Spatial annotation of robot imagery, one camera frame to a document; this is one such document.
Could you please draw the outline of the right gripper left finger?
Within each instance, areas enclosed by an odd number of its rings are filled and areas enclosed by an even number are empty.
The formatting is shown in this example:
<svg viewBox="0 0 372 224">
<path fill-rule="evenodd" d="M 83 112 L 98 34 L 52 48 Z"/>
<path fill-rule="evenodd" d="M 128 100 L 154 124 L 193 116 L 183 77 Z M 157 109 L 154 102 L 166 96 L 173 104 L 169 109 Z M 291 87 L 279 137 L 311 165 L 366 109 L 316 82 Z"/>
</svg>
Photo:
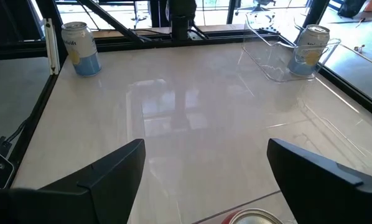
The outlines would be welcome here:
<svg viewBox="0 0 372 224">
<path fill-rule="evenodd" d="M 135 139 L 40 189 L 2 189 L 0 224 L 127 224 L 145 158 Z"/>
</svg>

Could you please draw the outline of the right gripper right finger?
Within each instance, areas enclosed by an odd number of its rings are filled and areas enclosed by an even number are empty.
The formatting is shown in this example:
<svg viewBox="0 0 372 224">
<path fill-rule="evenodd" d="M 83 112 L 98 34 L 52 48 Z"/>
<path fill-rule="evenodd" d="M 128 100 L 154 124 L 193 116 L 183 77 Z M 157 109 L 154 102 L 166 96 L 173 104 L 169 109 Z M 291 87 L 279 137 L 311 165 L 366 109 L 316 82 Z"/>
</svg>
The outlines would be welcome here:
<svg viewBox="0 0 372 224">
<path fill-rule="evenodd" d="M 372 176 L 281 139 L 267 158 L 298 224 L 372 224 Z"/>
</svg>

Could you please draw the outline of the red Fanta can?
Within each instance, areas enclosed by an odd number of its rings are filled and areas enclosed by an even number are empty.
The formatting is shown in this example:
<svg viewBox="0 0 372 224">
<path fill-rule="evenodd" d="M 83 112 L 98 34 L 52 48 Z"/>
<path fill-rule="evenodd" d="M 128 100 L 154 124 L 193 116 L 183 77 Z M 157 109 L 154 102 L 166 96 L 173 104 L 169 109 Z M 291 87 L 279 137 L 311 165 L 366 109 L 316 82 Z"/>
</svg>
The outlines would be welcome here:
<svg viewBox="0 0 372 224">
<path fill-rule="evenodd" d="M 260 208 L 245 208 L 229 214 L 221 224 L 284 224 L 272 213 Z"/>
</svg>

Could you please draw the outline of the clear plastic bin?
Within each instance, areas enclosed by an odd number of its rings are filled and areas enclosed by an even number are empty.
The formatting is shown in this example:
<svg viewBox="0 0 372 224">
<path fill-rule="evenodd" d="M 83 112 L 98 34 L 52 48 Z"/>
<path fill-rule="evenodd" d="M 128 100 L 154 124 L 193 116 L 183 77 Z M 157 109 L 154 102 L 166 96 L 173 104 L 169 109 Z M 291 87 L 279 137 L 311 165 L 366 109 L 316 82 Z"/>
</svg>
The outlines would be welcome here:
<svg viewBox="0 0 372 224">
<path fill-rule="evenodd" d="M 289 82 L 315 78 L 341 44 L 341 40 L 330 37 L 314 72 L 310 76 L 298 76 L 288 69 L 288 64 L 297 47 L 299 36 L 305 28 L 293 25 L 299 33 L 296 40 L 287 40 L 279 30 L 279 21 L 280 17 L 269 11 L 245 14 L 243 50 L 272 81 Z"/>
</svg>

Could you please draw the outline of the black bag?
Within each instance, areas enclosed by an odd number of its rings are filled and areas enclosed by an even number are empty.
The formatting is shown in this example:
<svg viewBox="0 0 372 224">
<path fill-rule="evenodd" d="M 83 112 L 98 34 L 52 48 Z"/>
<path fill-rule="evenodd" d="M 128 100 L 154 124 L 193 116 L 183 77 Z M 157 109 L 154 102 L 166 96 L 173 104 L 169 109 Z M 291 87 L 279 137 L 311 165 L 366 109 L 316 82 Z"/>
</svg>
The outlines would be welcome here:
<svg viewBox="0 0 372 224">
<path fill-rule="evenodd" d="M 363 7 L 366 0 L 344 0 L 338 10 L 338 15 L 353 18 Z"/>
</svg>

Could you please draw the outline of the black desk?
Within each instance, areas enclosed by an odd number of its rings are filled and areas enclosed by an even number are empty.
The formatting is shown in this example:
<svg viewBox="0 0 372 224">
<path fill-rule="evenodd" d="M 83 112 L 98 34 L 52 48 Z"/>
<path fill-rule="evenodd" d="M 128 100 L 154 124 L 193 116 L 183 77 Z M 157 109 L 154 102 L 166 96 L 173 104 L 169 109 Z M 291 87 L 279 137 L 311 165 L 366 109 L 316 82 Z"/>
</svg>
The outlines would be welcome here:
<svg viewBox="0 0 372 224">
<path fill-rule="evenodd" d="M 43 28 L 34 0 L 0 0 L 0 60 L 45 57 Z"/>
</svg>

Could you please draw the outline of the white frame bracket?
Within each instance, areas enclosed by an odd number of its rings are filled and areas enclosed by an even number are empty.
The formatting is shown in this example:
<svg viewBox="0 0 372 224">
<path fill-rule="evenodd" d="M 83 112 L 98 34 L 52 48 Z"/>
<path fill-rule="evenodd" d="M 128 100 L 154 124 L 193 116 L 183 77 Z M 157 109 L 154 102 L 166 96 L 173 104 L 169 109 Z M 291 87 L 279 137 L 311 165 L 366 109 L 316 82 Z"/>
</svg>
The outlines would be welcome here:
<svg viewBox="0 0 372 224">
<path fill-rule="evenodd" d="M 57 37 L 55 34 L 55 27 L 53 25 L 51 18 L 44 19 L 44 30 L 50 74 L 58 75 L 60 71 L 60 59 L 58 53 Z"/>
</svg>

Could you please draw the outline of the black frame strut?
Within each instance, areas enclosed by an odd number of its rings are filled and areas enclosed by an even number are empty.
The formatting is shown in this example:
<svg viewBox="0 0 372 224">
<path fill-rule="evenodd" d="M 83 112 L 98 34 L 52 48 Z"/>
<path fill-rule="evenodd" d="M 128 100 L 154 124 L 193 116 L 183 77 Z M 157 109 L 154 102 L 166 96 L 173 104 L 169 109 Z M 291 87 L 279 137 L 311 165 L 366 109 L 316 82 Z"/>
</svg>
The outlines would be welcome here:
<svg viewBox="0 0 372 224">
<path fill-rule="evenodd" d="M 118 22 L 114 17 L 112 17 L 109 13 L 103 10 L 97 3 L 93 0 L 77 0 L 80 4 L 85 5 L 87 8 L 92 10 L 95 14 L 97 14 L 100 18 L 106 21 L 109 25 L 114 27 L 114 29 L 120 32 L 122 35 L 125 36 L 128 40 L 134 43 L 143 43 L 143 39 L 134 33 L 131 29 L 126 28 L 120 22 Z"/>
</svg>

